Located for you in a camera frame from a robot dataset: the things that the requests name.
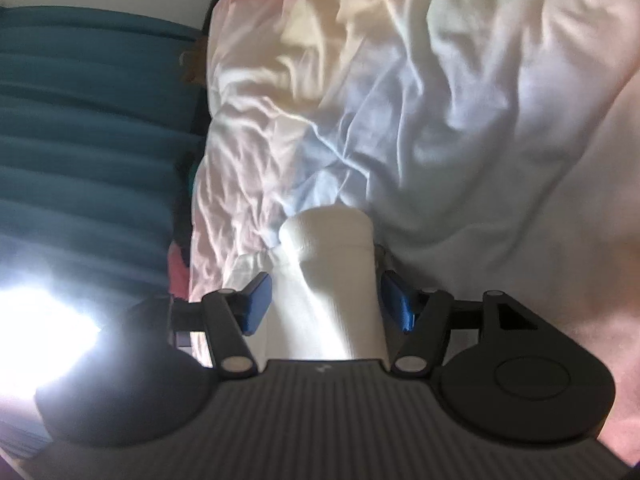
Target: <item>red fabric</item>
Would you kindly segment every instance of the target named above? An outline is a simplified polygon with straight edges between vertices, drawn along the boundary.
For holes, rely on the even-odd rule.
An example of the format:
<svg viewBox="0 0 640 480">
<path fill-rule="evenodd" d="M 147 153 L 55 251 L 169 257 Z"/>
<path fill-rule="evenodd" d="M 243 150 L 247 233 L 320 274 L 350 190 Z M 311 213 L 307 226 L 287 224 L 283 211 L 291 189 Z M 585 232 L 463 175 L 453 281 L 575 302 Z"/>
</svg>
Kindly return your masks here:
<svg viewBox="0 0 640 480">
<path fill-rule="evenodd" d="M 169 272 L 169 294 L 189 301 L 189 269 L 182 260 L 177 243 L 171 242 L 166 262 Z"/>
</svg>

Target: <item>gray ribbed panel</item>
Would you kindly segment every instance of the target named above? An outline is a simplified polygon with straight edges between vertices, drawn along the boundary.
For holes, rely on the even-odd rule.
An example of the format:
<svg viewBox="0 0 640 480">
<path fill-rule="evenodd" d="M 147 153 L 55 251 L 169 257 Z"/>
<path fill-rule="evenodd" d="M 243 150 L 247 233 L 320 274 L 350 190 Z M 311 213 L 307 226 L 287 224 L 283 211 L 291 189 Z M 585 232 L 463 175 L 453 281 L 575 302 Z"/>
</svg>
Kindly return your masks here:
<svg viewBox="0 0 640 480">
<path fill-rule="evenodd" d="M 111 450 L 55 443 L 25 469 L 36 480 L 613 480 L 628 468 L 594 440 L 547 450 L 484 441 L 425 384 L 377 362 L 271 362 L 225 383 L 171 436 Z"/>
</svg>

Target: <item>white cloth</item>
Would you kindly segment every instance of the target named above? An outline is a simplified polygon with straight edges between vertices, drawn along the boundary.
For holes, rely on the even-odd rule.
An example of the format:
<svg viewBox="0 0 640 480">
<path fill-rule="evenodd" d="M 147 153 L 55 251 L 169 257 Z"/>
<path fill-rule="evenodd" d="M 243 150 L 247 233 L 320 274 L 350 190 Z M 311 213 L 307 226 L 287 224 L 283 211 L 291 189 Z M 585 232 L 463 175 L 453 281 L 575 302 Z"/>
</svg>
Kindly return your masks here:
<svg viewBox="0 0 640 480">
<path fill-rule="evenodd" d="M 222 0 L 191 299 L 286 217 L 366 212 L 415 285 L 500 288 L 616 378 L 640 460 L 640 0 Z"/>
<path fill-rule="evenodd" d="M 380 359 L 387 364 L 376 291 L 373 228 L 357 209 L 328 206 L 300 213 L 280 229 L 282 244 L 247 254 L 225 282 L 241 290 L 259 272 L 273 280 L 273 301 L 249 348 L 269 359 Z M 203 336 L 197 357 L 210 363 Z"/>
</svg>

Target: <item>wrinkled bed sheet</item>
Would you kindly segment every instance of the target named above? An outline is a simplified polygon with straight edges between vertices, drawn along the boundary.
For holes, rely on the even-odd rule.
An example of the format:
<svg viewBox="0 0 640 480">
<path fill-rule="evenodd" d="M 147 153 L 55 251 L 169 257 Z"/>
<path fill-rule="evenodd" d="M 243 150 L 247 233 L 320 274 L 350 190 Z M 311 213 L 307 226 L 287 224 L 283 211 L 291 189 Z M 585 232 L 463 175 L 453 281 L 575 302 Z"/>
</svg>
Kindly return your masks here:
<svg viewBox="0 0 640 480">
<path fill-rule="evenodd" d="M 612 370 L 640 460 L 640 0 L 222 0 L 191 299 L 343 202 L 416 285 L 500 288 Z"/>
</svg>

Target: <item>dark teal fabric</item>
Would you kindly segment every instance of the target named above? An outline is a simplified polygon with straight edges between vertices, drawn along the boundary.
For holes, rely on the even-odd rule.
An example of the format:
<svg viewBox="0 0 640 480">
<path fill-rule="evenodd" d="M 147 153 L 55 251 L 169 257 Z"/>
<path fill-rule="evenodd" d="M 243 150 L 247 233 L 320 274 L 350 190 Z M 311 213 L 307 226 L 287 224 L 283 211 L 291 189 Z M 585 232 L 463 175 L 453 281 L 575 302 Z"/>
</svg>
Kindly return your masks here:
<svg viewBox="0 0 640 480">
<path fill-rule="evenodd" d="M 165 292 L 199 31 L 71 7 L 0 8 L 0 288 L 44 286 L 104 322 Z"/>
</svg>

